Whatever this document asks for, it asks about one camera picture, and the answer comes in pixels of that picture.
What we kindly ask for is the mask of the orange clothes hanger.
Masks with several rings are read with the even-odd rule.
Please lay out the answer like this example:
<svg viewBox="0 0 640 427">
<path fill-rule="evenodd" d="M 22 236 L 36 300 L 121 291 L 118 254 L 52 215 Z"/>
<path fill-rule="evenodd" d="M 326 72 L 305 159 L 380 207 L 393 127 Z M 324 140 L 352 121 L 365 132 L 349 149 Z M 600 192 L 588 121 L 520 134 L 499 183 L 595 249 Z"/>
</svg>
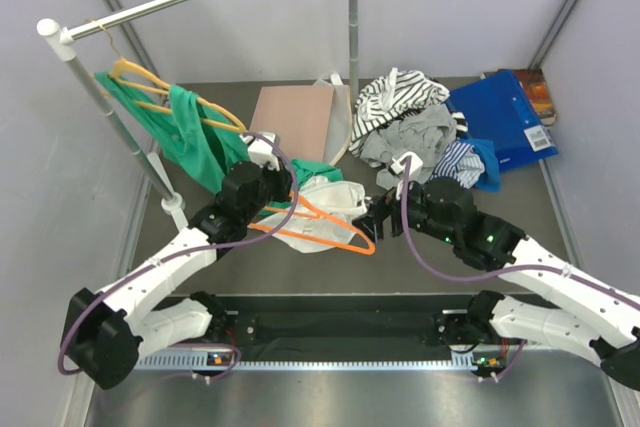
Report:
<svg viewBox="0 0 640 427">
<path fill-rule="evenodd" d="M 249 228 L 271 233 L 298 252 L 309 254 L 332 248 L 361 255 L 373 255 L 376 247 L 350 222 L 349 210 L 318 206 L 300 195 L 295 208 L 267 207 L 270 216 L 249 224 Z"/>
</svg>

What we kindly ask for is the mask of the white tank top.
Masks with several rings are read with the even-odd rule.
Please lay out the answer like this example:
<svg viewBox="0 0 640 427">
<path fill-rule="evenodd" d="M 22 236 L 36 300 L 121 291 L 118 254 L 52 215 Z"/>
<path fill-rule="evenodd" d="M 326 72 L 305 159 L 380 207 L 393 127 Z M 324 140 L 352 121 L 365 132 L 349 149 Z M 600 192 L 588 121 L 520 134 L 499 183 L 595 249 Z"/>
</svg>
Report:
<svg viewBox="0 0 640 427">
<path fill-rule="evenodd" d="M 360 183 L 314 176 L 300 188 L 295 213 L 274 238 L 303 254 L 341 249 L 372 255 L 374 242 L 352 224 L 366 213 L 365 197 Z"/>
</svg>

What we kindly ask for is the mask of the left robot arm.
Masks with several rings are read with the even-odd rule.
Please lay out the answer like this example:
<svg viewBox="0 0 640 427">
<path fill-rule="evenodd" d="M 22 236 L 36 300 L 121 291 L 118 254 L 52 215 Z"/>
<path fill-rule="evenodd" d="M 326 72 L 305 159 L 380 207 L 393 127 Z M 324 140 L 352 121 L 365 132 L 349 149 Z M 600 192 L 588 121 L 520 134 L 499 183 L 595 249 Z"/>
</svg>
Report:
<svg viewBox="0 0 640 427">
<path fill-rule="evenodd" d="M 190 277 L 230 250 L 253 244 L 250 223 L 272 202 L 295 201 L 298 176 L 289 161 L 236 163 L 214 200 L 199 210 L 157 253 L 120 280 L 69 301 L 59 371 L 87 375 L 103 390 L 121 384 L 143 358 L 183 340 L 216 343 L 227 321 L 213 296 L 198 292 L 157 306 Z"/>
</svg>

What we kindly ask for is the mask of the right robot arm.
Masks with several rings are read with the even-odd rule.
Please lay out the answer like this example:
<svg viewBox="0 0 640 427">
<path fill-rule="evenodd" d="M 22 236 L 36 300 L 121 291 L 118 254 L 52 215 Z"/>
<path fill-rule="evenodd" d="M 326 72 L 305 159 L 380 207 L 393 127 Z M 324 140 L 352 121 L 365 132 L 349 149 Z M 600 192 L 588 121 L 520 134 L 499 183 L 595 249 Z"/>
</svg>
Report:
<svg viewBox="0 0 640 427">
<path fill-rule="evenodd" d="M 539 307 L 498 292 L 482 291 L 467 307 L 467 331 L 487 343 L 496 336 L 561 350 L 600 368 L 623 386 L 639 388 L 639 299 L 588 275 L 554 255 L 522 229 L 480 211 L 470 190 L 450 178 L 410 182 L 373 197 L 353 224 L 383 239 L 389 220 L 395 237 L 417 232 L 442 241 L 455 257 L 478 270 L 535 293 Z"/>
</svg>

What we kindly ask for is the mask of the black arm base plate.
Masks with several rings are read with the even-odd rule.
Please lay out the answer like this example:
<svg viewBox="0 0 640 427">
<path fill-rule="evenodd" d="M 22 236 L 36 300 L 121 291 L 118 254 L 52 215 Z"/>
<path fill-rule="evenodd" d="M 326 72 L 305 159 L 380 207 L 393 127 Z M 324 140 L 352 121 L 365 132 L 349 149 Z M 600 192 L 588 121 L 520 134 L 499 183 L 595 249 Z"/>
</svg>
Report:
<svg viewBox="0 0 640 427">
<path fill-rule="evenodd" d="M 216 328 L 239 346 L 292 339 L 414 339 L 428 346 L 500 342 L 470 295 L 215 296 Z"/>
</svg>

